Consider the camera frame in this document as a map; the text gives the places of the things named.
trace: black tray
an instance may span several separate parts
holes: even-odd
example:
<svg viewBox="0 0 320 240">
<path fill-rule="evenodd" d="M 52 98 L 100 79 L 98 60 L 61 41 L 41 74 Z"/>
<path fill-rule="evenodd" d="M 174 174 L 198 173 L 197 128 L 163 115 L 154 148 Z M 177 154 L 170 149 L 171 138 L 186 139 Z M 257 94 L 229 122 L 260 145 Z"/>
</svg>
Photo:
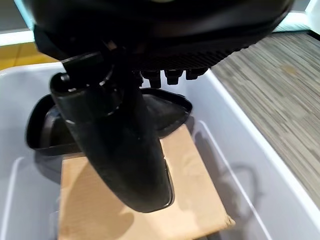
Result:
<svg viewBox="0 0 320 240">
<path fill-rule="evenodd" d="M 159 138 L 180 127 L 191 113 L 192 104 L 182 95 L 154 88 L 143 88 L 141 92 Z M 26 143 L 46 156 L 81 152 L 50 94 L 33 108 L 26 128 Z"/>
</svg>

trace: white wall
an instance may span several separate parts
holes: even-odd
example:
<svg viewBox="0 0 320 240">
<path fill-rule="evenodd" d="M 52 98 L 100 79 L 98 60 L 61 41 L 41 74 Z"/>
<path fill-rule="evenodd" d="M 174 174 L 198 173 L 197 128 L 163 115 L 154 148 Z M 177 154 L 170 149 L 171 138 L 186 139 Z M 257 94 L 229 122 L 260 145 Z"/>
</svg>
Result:
<svg viewBox="0 0 320 240">
<path fill-rule="evenodd" d="M 320 1 L 311 0 L 305 11 L 311 30 L 320 34 Z"/>
</svg>

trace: plastic container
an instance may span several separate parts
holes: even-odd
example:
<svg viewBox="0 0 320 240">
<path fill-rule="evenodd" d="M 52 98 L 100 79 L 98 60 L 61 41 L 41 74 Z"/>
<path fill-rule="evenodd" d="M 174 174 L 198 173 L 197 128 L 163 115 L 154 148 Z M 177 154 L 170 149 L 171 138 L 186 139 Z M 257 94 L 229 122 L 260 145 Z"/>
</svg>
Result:
<svg viewBox="0 0 320 240">
<path fill-rule="evenodd" d="M 63 71 L 60 63 L 47 63 L 0 72 L 0 240 L 55 237 L 61 158 L 35 154 L 24 134 L 32 108 L 49 92 L 51 76 Z M 184 78 L 178 85 L 163 81 L 162 88 L 193 104 L 188 128 L 236 220 L 235 228 L 208 238 L 320 239 L 320 211 L 217 78 L 211 71 L 197 80 Z"/>
</svg>

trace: plastic storage bin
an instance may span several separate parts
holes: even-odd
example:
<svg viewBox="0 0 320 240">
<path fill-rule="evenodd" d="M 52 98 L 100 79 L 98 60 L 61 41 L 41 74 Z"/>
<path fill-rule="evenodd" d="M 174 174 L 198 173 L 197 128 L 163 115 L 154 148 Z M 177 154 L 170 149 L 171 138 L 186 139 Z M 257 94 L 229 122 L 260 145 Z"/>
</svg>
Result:
<svg viewBox="0 0 320 240">
<path fill-rule="evenodd" d="M 35 154 L 24 134 L 51 76 L 63 71 L 60 63 L 0 71 L 0 240 L 57 237 L 62 158 Z M 188 128 L 236 220 L 233 229 L 209 239 L 320 239 L 320 211 L 211 71 L 197 80 L 182 76 L 178 85 L 162 81 L 162 88 L 192 102 Z"/>
</svg>

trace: black plastic object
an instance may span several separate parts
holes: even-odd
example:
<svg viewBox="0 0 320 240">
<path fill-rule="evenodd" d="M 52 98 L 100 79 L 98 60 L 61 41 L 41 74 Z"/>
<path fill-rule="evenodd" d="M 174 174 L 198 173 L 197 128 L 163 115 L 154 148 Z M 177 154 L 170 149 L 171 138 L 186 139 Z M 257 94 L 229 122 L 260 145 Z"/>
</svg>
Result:
<svg viewBox="0 0 320 240">
<path fill-rule="evenodd" d="M 58 73 L 51 94 L 79 148 L 114 194 L 138 212 L 157 211 L 174 201 L 168 166 L 132 72 L 116 72 L 117 85 L 109 80 L 76 90 Z"/>
<path fill-rule="evenodd" d="M 192 104 L 182 95 L 153 88 L 143 88 L 141 92 L 159 138 L 168 136 L 187 121 Z M 27 124 L 26 142 L 46 156 L 81 152 L 50 94 L 34 106 Z"/>
</svg>

